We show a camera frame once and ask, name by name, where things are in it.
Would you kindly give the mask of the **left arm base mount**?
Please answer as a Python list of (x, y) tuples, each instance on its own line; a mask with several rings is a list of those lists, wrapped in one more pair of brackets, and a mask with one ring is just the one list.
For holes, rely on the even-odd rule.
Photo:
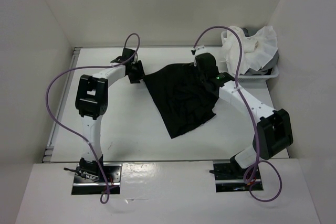
[[(79, 165), (75, 169), (65, 167), (64, 170), (74, 173), (72, 195), (100, 195), (103, 191), (107, 190), (106, 182), (102, 175), (98, 177), (87, 172), (82, 172)], [(120, 193), (122, 165), (107, 164), (103, 166), (103, 170), (110, 187), (110, 194), (118, 195)]]

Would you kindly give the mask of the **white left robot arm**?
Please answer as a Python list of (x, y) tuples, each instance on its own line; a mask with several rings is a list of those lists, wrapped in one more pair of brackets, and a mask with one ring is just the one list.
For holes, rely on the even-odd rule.
[(104, 177), (100, 138), (102, 116), (108, 108), (108, 90), (126, 76), (131, 83), (140, 83), (144, 77), (142, 62), (122, 65), (114, 60), (108, 68), (91, 76), (83, 74), (79, 80), (75, 107), (81, 117), (84, 142), (88, 145), (83, 149), (79, 166), (80, 171), (93, 182)]

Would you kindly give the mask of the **black pleated skirt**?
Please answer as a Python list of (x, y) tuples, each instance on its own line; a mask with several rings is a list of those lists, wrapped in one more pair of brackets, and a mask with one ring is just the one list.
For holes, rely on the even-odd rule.
[(144, 77), (170, 138), (212, 119), (218, 98), (206, 91), (193, 63), (174, 63)]

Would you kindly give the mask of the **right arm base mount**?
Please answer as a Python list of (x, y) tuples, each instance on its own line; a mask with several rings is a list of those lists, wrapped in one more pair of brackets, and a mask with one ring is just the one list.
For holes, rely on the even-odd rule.
[(259, 169), (257, 169), (253, 180), (248, 184), (243, 180), (245, 171), (246, 169), (241, 169), (229, 161), (218, 161), (213, 162), (213, 168), (209, 170), (209, 173), (214, 175), (217, 193), (249, 191), (251, 185), (253, 185), (252, 190), (263, 190)]

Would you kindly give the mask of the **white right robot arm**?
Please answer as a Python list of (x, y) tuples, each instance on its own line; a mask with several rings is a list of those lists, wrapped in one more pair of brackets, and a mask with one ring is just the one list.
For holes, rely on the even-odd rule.
[(255, 96), (236, 84), (227, 72), (219, 72), (215, 57), (206, 52), (195, 56), (194, 65), (206, 91), (228, 102), (241, 113), (252, 118), (254, 139), (249, 147), (230, 159), (230, 173), (242, 178), (256, 160), (269, 160), (293, 144), (289, 113), (262, 103)]

